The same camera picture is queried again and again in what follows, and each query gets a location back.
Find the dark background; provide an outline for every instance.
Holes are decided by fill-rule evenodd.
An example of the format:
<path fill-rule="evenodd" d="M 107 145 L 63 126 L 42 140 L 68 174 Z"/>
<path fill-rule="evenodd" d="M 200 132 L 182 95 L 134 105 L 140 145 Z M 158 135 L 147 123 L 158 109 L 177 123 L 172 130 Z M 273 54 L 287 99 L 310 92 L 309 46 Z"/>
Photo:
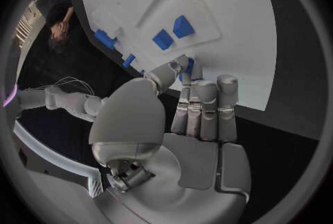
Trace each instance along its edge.
<path fill-rule="evenodd" d="M 4 8 L 5 3 L 8 0 L 2 0 L 2 8 Z M 333 0 L 327 0 L 328 4 L 331 6 L 333 4 Z M 297 178 L 292 179 L 291 181 L 288 181 L 284 183 L 283 178 L 284 177 L 290 177 L 290 173 L 292 173 L 291 170 L 288 170 L 288 167 L 292 167 L 292 164 L 290 164 L 290 160 L 286 158 L 286 156 L 289 156 L 292 154 L 296 159 L 293 160 L 293 162 L 298 162 L 300 164 L 299 169 L 304 169 L 308 160 L 307 159 L 301 159 L 302 156 L 306 156 L 305 152 L 309 153 L 312 152 L 315 149 L 316 143 L 313 140 L 306 139 L 306 138 L 300 138 L 297 135 L 291 135 L 290 133 L 283 133 L 281 131 L 275 130 L 273 128 L 265 127 L 262 125 L 255 124 L 253 122 L 249 122 L 246 120 L 238 119 L 238 128 L 239 128 L 239 135 L 240 135 L 240 142 L 248 147 L 246 148 L 246 151 L 248 152 L 249 156 L 257 156 L 257 158 L 267 159 L 267 164 L 270 157 L 278 155 L 280 157 L 280 162 L 277 162 L 274 166 L 267 165 L 267 175 L 269 177 L 281 177 L 282 181 L 276 181 L 276 186 L 269 186 L 270 188 L 281 190 L 281 185 L 283 185 L 283 190 L 287 190 L 288 188 L 292 187 L 292 185 L 296 182 Z M 249 131 L 254 131 L 256 134 L 256 140 L 260 140 L 260 142 L 266 146 L 262 147 L 261 152 L 258 152 L 258 149 L 251 148 L 250 140 L 251 137 L 248 135 Z M 297 147 L 297 144 L 302 145 L 302 149 Z M 284 169 L 285 174 L 280 175 L 277 174 L 277 171 L 282 171 Z M 0 181 L 2 186 L 2 193 L 0 195 L 0 203 L 2 206 L 2 214 L 1 217 L 3 218 L 3 223 L 38 223 L 38 220 L 30 213 L 30 211 L 26 208 L 24 203 L 21 201 L 19 196 L 16 194 L 15 190 L 12 188 L 10 182 L 6 179 L 5 174 L 3 171 L 0 171 Z M 333 217 L 331 215 L 331 208 L 330 208 L 330 198 L 333 194 L 331 182 L 333 180 L 333 169 L 329 171 L 326 180 L 323 182 L 321 188 L 315 195 L 315 197 L 312 199 L 310 204 L 302 211 L 302 213 L 299 214 L 299 216 L 292 222 L 292 223 L 307 223 L 311 220 L 317 220 L 320 217 L 322 221 L 330 222 L 330 220 L 333 220 Z M 256 188 L 262 188 L 262 186 L 253 186 L 253 189 Z M 280 195 L 281 198 L 286 194 L 279 191 L 276 191 L 275 195 Z M 251 206 L 254 207 L 262 207 L 261 210 L 265 211 L 268 210 L 270 207 L 274 205 L 274 199 L 272 197 L 271 201 L 268 199 L 266 202 L 263 203 L 260 201 L 254 201 L 251 202 Z M 249 218 L 255 219 L 255 215 L 250 215 L 249 213 L 245 212 L 245 214 L 248 214 Z"/>

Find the white board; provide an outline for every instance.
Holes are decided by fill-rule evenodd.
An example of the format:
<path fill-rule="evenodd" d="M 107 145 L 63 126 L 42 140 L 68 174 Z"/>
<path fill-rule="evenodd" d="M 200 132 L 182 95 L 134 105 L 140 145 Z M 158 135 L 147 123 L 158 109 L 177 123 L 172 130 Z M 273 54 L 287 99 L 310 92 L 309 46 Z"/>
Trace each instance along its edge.
<path fill-rule="evenodd" d="M 149 71 L 185 53 L 204 67 L 205 79 L 239 79 L 239 104 L 264 110 L 274 79 L 276 28 L 270 0 L 83 0 L 89 25 L 117 37 L 115 48 L 131 66 Z M 178 39 L 177 17 L 195 33 Z M 152 38 L 165 29 L 174 43 L 162 51 Z M 180 90 L 177 81 L 171 88 Z"/>

